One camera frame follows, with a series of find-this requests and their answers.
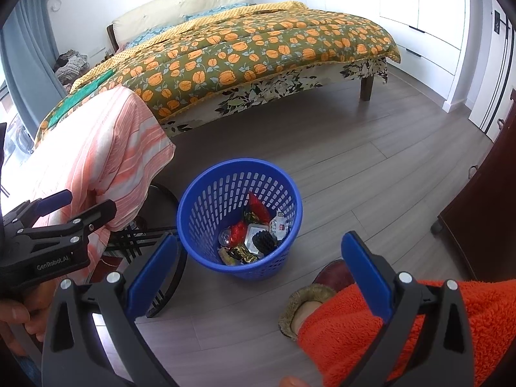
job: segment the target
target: wooden floor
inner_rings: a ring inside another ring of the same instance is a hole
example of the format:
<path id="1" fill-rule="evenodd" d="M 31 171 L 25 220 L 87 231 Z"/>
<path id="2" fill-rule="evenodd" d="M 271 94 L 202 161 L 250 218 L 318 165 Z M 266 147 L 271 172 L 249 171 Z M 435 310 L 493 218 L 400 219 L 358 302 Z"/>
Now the wooden floor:
<path id="1" fill-rule="evenodd" d="M 138 328 L 182 387 L 274 387 L 285 375 L 312 387 L 321 376 L 278 331 L 287 297 L 339 257 L 355 230 L 373 253 L 418 279 L 466 277 L 430 225 L 491 147 L 467 109 L 446 114 L 393 74 L 359 102 L 360 81 L 290 96 L 218 120 L 175 139 L 158 181 L 178 196 L 221 160 L 257 157 L 291 174 L 303 196 L 299 236 L 283 270 L 244 282 L 189 260 L 176 295 Z M 125 374 L 105 327 L 99 333 Z"/>

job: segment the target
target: green comforter with orange flowers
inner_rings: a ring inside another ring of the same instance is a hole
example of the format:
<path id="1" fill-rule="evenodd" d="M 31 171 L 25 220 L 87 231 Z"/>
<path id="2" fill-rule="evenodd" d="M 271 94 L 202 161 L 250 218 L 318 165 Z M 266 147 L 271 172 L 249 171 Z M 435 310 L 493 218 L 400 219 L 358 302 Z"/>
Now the green comforter with orange flowers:
<path id="1" fill-rule="evenodd" d="M 123 85 L 164 123 L 229 87 L 302 66 L 374 58 L 399 62 L 400 54 L 386 30 L 362 17 L 308 8 L 239 15 L 141 50 L 119 64 L 115 74 L 74 109 Z"/>

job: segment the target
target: bed leg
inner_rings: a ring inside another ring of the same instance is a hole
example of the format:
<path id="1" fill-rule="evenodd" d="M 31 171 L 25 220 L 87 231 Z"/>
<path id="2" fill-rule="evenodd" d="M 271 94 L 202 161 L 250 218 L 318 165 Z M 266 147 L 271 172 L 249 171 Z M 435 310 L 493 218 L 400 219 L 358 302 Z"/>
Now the bed leg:
<path id="1" fill-rule="evenodd" d="M 369 102 L 371 100 L 372 83 L 375 80 L 375 76 L 369 76 L 362 78 L 362 84 L 360 86 L 360 100 Z"/>

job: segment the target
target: hand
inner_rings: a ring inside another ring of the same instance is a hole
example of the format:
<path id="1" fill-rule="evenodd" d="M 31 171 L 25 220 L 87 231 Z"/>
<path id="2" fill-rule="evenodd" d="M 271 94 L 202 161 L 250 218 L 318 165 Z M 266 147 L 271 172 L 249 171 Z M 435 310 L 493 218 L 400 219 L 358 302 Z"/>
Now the hand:
<path id="1" fill-rule="evenodd" d="M 280 387 L 310 387 L 307 383 L 305 383 L 303 380 L 300 380 L 296 377 L 285 377 L 282 378 L 280 381 Z"/>
<path id="2" fill-rule="evenodd" d="M 23 301 L 30 312 L 30 320 L 25 323 L 25 330 L 29 334 L 35 334 L 38 341 L 43 342 L 48 321 L 50 305 L 56 291 L 57 279 L 40 284 Z"/>
<path id="3" fill-rule="evenodd" d="M 27 354 L 12 334 L 9 324 L 24 324 L 29 320 L 29 311 L 23 304 L 13 300 L 0 300 L 0 336 L 7 347 L 19 356 Z"/>

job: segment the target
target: pink and white striped fabric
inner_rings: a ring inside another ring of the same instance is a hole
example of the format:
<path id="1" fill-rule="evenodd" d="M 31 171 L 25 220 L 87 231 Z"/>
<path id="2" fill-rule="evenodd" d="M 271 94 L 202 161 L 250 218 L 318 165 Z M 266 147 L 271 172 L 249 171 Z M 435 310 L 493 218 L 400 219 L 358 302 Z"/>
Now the pink and white striped fabric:
<path id="1" fill-rule="evenodd" d="M 70 205 L 42 217 L 35 226 L 61 224 L 90 206 L 111 199 L 117 214 L 90 235 L 88 268 L 69 275 L 83 283 L 109 240 L 134 219 L 154 176 L 174 156 L 175 146 L 131 90 L 118 86 L 92 98 L 41 142 L 21 169 L 20 202 L 68 189 Z"/>

